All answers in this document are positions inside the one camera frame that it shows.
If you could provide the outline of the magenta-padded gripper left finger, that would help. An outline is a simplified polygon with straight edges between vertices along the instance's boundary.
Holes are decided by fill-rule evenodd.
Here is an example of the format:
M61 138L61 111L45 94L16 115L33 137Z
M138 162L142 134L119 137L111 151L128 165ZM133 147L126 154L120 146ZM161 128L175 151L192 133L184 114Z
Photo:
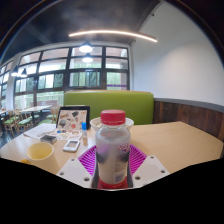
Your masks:
M92 146L78 158L69 159L57 175L84 188L97 188L96 147Z

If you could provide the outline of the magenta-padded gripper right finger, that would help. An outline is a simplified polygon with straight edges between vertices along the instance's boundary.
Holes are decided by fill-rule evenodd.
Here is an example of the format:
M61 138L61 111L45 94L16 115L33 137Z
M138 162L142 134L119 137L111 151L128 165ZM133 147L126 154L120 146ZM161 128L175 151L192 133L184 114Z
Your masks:
M129 188L140 188L157 181L169 172L156 156L147 156L134 145L130 145L127 183Z

